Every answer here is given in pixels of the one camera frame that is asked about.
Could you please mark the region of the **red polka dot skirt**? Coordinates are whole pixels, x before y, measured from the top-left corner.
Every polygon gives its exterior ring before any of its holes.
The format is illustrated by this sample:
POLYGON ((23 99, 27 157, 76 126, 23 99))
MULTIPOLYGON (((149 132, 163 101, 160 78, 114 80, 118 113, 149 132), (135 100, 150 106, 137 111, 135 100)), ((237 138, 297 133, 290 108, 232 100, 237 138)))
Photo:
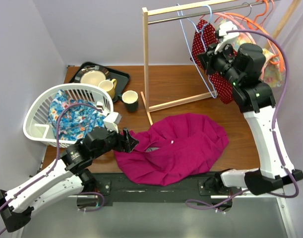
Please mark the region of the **red polka dot skirt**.
MULTIPOLYGON (((196 29, 198 31, 195 31, 193 37, 191 55, 195 64, 206 72, 206 67, 203 67, 198 55, 206 54, 207 51, 212 55, 214 52, 213 46, 217 46, 219 41, 215 36, 215 28, 206 20, 200 20, 196 24, 196 29)), ((216 89, 222 103, 229 104, 234 100, 232 85, 218 71, 208 75, 208 78, 216 89)))

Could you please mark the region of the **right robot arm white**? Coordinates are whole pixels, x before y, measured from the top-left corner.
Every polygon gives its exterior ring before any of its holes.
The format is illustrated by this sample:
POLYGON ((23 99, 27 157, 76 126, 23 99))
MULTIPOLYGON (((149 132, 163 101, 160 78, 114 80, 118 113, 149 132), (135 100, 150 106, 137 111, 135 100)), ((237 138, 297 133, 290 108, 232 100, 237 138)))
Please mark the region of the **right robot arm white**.
POLYGON ((271 87, 260 79, 266 62, 262 48, 244 43, 234 52, 232 42, 240 32, 230 21, 221 24, 216 34, 218 42, 210 44, 197 58, 207 75, 219 76, 230 85, 233 99, 251 129, 260 167, 226 170, 214 181, 213 188, 220 195, 231 187, 247 188, 254 195, 273 194, 285 185, 297 185, 303 172, 290 161, 280 134, 277 113, 281 103, 275 101, 271 87))

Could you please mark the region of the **orange plastic hanger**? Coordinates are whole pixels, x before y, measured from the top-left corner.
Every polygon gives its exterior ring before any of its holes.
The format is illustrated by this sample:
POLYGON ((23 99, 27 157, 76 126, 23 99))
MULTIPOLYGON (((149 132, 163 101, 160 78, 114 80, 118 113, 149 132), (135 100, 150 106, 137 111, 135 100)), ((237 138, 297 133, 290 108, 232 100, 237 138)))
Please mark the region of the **orange plastic hanger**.
MULTIPOLYGON (((268 18, 268 16, 272 13, 275 7, 275 3, 273 0, 256 0, 255 3, 261 2, 265 5, 265 10, 262 13, 257 14, 254 19, 250 19, 249 14, 248 16, 243 16, 238 13, 232 13, 232 12, 225 12, 223 14, 223 18, 230 17, 231 19, 240 19, 240 25, 242 25, 243 22, 246 23, 247 29, 254 30, 254 31, 261 31, 265 33, 266 35, 269 35, 266 30, 263 28, 263 24, 265 20, 268 18)), ((269 40, 268 45, 270 49, 272 50, 274 56, 270 58, 270 63, 274 66, 279 67, 279 71, 283 72, 285 69, 284 62, 283 62, 283 56, 281 53, 279 53, 278 48, 271 43, 269 40)))

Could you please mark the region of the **yellow mug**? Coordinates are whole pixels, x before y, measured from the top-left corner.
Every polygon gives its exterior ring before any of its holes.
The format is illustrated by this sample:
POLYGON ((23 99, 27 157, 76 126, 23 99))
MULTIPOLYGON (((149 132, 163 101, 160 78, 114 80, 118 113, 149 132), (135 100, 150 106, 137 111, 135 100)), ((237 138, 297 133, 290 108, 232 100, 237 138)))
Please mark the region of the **yellow mug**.
POLYGON ((117 85, 117 80, 112 79, 112 80, 103 80, 99 83, 98 87, 101 88, 102 90, 106 91, 107 94, 113 99, 115 97, 116 93, 116 85, 117 85))

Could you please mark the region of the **black mug cream inside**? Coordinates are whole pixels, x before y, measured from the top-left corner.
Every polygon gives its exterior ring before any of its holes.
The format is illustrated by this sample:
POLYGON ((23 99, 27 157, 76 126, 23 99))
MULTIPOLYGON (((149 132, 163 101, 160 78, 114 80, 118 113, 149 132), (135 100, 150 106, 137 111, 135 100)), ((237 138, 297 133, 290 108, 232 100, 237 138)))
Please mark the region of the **black mug cream inside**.
POLYGON ((124 103, 128 112, 134 113, 138 109, 138 93, 133 90, 128 90, 118 95, 118 99, 124 103))

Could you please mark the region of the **floral pastel skirt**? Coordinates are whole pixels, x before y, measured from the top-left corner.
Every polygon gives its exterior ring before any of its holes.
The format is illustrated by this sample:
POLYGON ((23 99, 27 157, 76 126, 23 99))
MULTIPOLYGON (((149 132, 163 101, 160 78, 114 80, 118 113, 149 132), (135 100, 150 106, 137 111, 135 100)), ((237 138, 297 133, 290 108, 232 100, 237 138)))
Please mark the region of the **floral pastel skirt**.
MULTIPOLYGON (((220 25, 222 23, 225 23, 229 20, 226 19, 222 19, 221 21, 219 21, 218 25, 217 25, 217 29, 219 29, 220 25)), ((246 23, 243 22, 242 26, 247 29, 246 23)), ((244 44, 244 43, 249 43, 248 42, 249 39, 246 38, 246 35, 243 35, 240 37, 240 35, 237 37, 236 40, 233 41, 232 46, 234 48, 235 51, 238 51, 239 47, 244 44)), ((279 67, 278 66, 274 66, 270 63, 270 58, 272 56, 274 56, 272 50, 270 48, 263 48, 263 54, 266 57, 266 62, 263 66, 262 69, 262 73, 261 73, 261 80, 263 80, 264 82, 268 83, 271 87, 280 87, 282 85, 282 83, 284 82, 284 77, 283 77, 283 73, 285 72, 285 69, 283 72, 279 71, 279 67)))

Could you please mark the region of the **wooden clothes rack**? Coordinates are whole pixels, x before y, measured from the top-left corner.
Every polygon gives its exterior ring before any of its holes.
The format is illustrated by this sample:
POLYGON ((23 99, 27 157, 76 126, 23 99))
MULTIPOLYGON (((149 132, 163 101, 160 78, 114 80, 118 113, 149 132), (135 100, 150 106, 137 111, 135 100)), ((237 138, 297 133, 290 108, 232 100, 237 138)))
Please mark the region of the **wooden clothes rack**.
POLYGON ((171 21, 176 21, 177 18, 173 16, 173 13, 177 12, 175 3, 182 3, 182 10, 195 10, 201 8, 203 5, 207 4, 213 7, 216 12, 226 12, 231 10, 236 10, 244 7, 254 6, 258 4, 263 4, 263 2, 256 2, 254 0, 248 0, 247 3, 240 5, 244 1, 240 0, 149 0, 142 8, 142 23, 143 23, 143 57, 144 57, 144 90, 141 92, 142 101, 147 113, 149 123, 152 124, 152 112, 157 112, 160 110, 165 110, 168 108, 181 106, 183 104, 188 104, 202 99, 208 99, 211 96, 209 93, 202 93, 198 95, 193 95, 187 98, 181 98, 175 101, 170 101, 167 103, 150 105, 150 95, 149 95, 149 66, 151 65, 187 65, 186 60, 183 58, 185 54, 174 53, 174 49, 178 48, 180 45, 173 44, 169 49, 165 49, 164 46, 160 46, 155 53, 151 53, 149 50, 149 26, 168 23, 171 21))

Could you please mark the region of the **cream plate black rim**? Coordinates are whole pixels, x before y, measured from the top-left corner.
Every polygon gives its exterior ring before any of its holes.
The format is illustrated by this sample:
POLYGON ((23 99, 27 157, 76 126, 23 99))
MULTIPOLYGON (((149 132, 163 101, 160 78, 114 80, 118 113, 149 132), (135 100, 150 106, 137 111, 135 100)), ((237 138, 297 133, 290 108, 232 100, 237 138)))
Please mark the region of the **cream plate black rim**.
POLYGON ((75 83, 84 83, 98 86, 104 80, 111 80, 110 72, 101 65, 88 65, 82 68, 75 76, 75 83))

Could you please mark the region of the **black tray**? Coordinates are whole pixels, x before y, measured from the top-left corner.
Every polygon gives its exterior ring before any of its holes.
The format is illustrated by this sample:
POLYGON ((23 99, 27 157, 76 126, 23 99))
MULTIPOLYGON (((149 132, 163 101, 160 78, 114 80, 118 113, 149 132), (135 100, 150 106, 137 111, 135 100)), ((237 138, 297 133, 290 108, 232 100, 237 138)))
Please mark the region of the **black tray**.
POLYGON ((69 80, 68 83, 80 83, 81 77, 85 73, 87 73, 88 71, 91 71, 91 70, 99 70, 99 71, 103 72, 106 75, 106 79, 108 79, 108 80, 112 80, 112 79, 117 80, 117 84, 116 84, 116 88, 115 88, 115 96, 113 98, 113 102, 114 103, 117 102, 118 95, 123 92, 126 85, 130 81, 130 75, 126 72, 122 72, 122 71, 119 71, 119 70, 116 70, 116 69, 113 69, 113 68, 110 68, 107 66, 102 66, 100 64, 87 61, 87 62, 84 62, 79 67, 77 72, 69 80))

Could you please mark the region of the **magenta cloth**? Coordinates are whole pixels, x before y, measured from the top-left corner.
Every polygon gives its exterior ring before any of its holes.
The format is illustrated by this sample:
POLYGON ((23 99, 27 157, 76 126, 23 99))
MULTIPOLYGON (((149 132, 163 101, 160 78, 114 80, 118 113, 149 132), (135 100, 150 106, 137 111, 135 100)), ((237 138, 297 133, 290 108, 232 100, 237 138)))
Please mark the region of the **magenta cloth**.
POLYGON ((130 181, 147 185, 167 186, 206 173, 229 144, 222 126, 192 113, 166 117, 130 135, 139 144, 130 153, 115 152, 117 165, 130 181))

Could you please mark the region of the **white laundry basket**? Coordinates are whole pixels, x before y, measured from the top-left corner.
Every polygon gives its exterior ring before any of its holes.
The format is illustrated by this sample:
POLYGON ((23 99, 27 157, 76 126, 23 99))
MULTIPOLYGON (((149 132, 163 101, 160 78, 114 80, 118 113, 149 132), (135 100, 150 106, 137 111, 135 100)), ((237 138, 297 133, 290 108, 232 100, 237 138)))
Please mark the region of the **white laundry basket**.
POLYGON ((97 105, 103 115, 114 111, 113 100, 103 89, 84 83, 60 84, 44 91, 32 104, 23 123, 25 136, 47 146, 57 146, 53 127, 48 122, 50 103, 59 90, 74 100, 86 100, 97 105))

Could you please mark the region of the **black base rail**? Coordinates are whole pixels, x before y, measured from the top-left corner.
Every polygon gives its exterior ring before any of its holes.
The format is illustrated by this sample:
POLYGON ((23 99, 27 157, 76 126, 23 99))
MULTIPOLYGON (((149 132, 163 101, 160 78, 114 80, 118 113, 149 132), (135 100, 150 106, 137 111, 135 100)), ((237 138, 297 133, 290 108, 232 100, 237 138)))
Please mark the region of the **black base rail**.
POLYGON ((105 206, 117 202, 138 203, 185 203, 195 199, 217 204, 237 192, 236 187, 223 187, 218 180, 219 172, 188 176, 168 186, 136 184, 122 173, 95 173, 96 191, 105 198, 105 206))

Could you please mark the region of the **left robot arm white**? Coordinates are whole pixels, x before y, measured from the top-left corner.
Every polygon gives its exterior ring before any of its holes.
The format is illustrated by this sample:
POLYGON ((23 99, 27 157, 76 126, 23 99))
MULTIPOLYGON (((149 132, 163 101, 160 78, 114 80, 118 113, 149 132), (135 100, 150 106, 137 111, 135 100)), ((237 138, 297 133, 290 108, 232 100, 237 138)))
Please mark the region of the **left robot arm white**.
POLYGON ((54 161, 23 184, 0 190, 0 216, 9 233, 27 225, 32 216, 57 201, 77 194, 91 194, 96 180, 88 167, 93 160, 114 150, 130 153, 138 144, 127 128, 118 130, 118 113, 104 119, 84 138, 59 153, 54 161))

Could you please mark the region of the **pink plastic hanger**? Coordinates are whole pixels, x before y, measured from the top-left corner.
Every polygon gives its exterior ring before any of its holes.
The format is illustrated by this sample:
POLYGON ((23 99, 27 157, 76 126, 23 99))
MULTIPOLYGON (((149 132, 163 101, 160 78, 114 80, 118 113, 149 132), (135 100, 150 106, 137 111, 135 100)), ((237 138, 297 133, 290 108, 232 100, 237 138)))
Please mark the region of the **pink plastic hanger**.
MULTIPOLYGON (((227 15, 225 12, 224 13, 216 12, 216 13, 212 13, 212 14, 218 15, 218 17, 216 18, 215 21, 218 21, 218 19, 220 17, 222 17, 223 19, 226 19, 226 20, 229 20, 229 21, 233 22, 240 29, 245 30, 245 28, 233 16, 227 15)), ((246 35, 246 38, 249 39, 249 41, 248 41, 249 43, 255 44, 255 40, 253 39, 253 37, 249 33, 240 33, 240 37, 243 36, 243 35, 246 35)))

